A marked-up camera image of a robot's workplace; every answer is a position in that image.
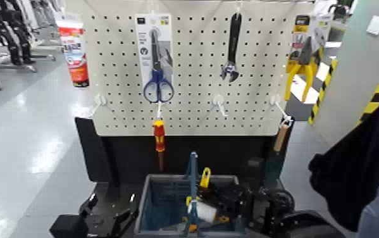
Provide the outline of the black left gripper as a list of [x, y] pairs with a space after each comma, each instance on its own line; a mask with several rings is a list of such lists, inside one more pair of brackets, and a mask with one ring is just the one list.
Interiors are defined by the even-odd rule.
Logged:
[[89, 215], [86, 218], [89, 229], [87, 237], [122, 237], [139, 215], [139, 205], [135, 195], [130, 196], [129, 207], [116, 216], [90, 215], [96, 204], [97, 196], [91, 194], [78, 211], [83, 218]]

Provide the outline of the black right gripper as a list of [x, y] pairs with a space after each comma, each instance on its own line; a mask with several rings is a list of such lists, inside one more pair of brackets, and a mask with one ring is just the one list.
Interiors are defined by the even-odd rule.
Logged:
[[243, 185], [228, 184], [224, 188], [199, 186], [197, 196], [207, 203], [221, 204], [221, 211], [217, 207], [209, 207], [209, 223], [227, 223], [239, 215], [246, 220], [253, 217], [253, 194]]

